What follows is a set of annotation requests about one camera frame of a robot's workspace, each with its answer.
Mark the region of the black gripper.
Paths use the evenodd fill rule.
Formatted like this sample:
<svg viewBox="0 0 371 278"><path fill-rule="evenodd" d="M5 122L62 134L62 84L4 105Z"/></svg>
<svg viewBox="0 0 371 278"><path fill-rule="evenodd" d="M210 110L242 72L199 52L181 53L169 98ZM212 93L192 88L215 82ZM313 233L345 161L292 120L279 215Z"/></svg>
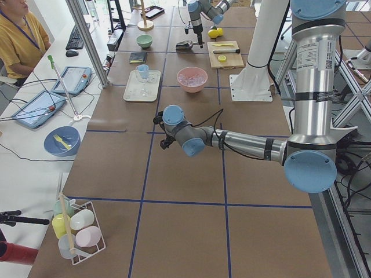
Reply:
<svg viewBox="0 0 371 278"><path fill-rule="evenodd" d="M174 142L174 137L169 134L165 129L165 123L163 121L163 111L157 113L157 115L153 118L153 124L159 125L160 128L165 132L166 138L161 140L160 147L162 149L167 149L170 145Z"/></svg>
<svg viewBox="0 0 371 278"><path fill-rule="evenodd" d="M200 48L203 48L203 39L202 39L202 31L203 31L203 25L193 25L192 23L187 24L184 27L185 33L188 34L189 30L193 30L193 32L198 36L198 45Z"/></svg>

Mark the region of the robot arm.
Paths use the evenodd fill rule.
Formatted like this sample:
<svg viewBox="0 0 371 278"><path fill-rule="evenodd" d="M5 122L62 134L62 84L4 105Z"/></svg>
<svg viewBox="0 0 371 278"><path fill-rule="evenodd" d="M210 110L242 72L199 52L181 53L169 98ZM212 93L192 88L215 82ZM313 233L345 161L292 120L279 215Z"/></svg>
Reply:
<svg viewBox="0 0 371 278"><path fill-rule="evenodd" d="M166 134L162 148L178 142L190 157L210 146L247 158L280 163L295 188L320 193L337 176L336 144L348 128L332 125L334 51L345 27L344 1L291 1L292 41L297 44L295 107L289 114L291 136L286 141L197 127L178 105L154 118Z"/></svg>
<svg viewBox="0 0 371 278"><path fill-rule="evenodd" d="M213 22L213 25L217 27L223 20L224 14L233 3L235 3L235 1L221 0L216 6L213 6L209 1L205 0L188 1L187 10L190 21L185 26L185 33L188 34L189 30L193 30L197 35L198 45L202 49L204 41L202 38L203 25L201 14L203 13Z"/></svg>

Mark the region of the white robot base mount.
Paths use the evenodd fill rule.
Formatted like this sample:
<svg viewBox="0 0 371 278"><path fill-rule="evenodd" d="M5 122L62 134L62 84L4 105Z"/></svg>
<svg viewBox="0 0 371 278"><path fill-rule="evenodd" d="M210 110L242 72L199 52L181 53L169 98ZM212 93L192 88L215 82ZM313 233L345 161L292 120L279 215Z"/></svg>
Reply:
<svg viewBox="0 0 371 278"><path fill-rule="evenodd" d="M272 101L268 64L289 6L289 0L261 2L246 67L230 75L232 101Z"/></svg>

